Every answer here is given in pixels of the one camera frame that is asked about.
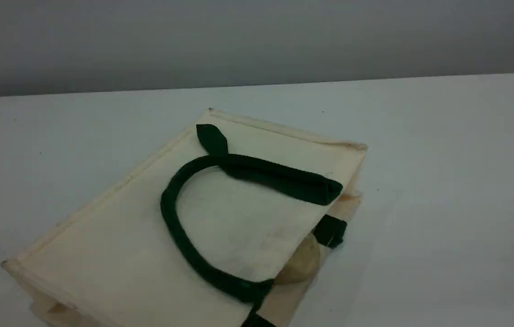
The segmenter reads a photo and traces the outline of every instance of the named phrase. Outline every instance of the table surface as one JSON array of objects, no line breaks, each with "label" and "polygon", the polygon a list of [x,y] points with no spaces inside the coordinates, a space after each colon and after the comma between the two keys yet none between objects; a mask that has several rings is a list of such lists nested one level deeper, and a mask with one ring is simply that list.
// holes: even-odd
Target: table surface
[{"label": "table surface", "polygon": [[[369,145],[292,326],[514,326],[514,74],[0,98],[0,262],[209,107]],[[0,327],[29,302],[0,269]]]}]

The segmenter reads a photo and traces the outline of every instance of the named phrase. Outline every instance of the green strap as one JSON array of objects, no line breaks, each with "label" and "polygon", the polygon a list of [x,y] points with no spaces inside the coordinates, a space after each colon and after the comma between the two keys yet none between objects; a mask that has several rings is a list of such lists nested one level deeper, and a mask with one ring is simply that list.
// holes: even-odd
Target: green strap
[{"label": "green strap", "polygon": [[330,215],[324,215],[312,233],[319,244],[329,248],[336,248],[344,241],[346,226],[348,226],[348,223],[345,221]]},{"label": "green strap", "polygon": [[[227,139],[216,126],[197,125],[197,137],[209,155],[228,154]],[[335,180],[261,159],[255,162],[253,168],[241,165],[219,166],[232,178],[269,186],[292,198],[309,203],[329,205],[342,192],[342,184]]]},{"label": "green strap", "polygon": [[241,327],[275,327],[273,323],[270,323],[267,319],[261,317],[255,311],[251,311],[247,316],[247,319],[243,322]]},{"label": "green strap", "polygon": [[291,197],[321,205],[328,205],[336,199],[340,195],[342,185],[319,174],[262,159],[238,154],[224,154],[223,150],[227,149],[226,138],[214,126],[218,134],[214,133],[215,130],[212,128],[207,130],[207,125],[201,126],[201,130],[204,129],[203,132],[198,132],[201,144],[209,153],[213,152],[218,155],[196,158],[178,170],[162,193],[160,201],[162,217],[183,257],[205,281],[241,302],[253,303],[258,307],[273,286],[273,279],[262,282],[246,281],[220,271],[201,256],[188,238],[176,213],[178,193],[182,190],[185,182],[205,168],[219,166],[234,178],[263,184]]}]

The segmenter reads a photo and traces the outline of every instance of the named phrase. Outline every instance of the gray wall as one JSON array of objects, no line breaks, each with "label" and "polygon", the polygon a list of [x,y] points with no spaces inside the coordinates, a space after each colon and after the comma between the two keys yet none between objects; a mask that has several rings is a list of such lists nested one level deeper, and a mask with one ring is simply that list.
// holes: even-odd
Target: gray wall
[{"label": "gray wall", "polygon": [[514,0],[0,0],[0,95],[514,72]]}]

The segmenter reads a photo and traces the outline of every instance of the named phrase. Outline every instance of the white table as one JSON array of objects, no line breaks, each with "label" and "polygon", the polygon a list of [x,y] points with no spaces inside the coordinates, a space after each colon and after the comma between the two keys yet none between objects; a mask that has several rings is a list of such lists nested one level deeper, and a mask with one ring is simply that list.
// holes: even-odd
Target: white table
[{"label": "white table", "polygon": [[[0,98],[0,262],[209,107],[370,147],[293,326],[514,326],[514,74]],[[0,327],[28,304],[0,269]]]}]

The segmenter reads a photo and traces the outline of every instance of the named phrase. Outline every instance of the cream canvas bag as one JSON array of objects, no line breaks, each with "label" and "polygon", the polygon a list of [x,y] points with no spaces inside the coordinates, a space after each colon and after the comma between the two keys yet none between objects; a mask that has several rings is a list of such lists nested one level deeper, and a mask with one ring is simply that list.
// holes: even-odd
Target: cream canvas bag
[{"label": "cream canvas bag", "polygon": [[[319,205],[231,178],[218,166],[194,174],[178,193],[178,219],[199,254],[222,272],[250,282],[274,279],[309,233],[329,219],[348,221],[361,201],[355,182],[365,145],[209,110],[125,180],[2,264],[32,296],[36,315],[63,327],[288,325],[311,278],[273,285],[258,306],[243,303],[191,267],[163,220],[159,200],[170,180],[207,155],[199,124],[216,126],[231,154],[343,186]],[[329,252],[322,244],[321,262]]]}]

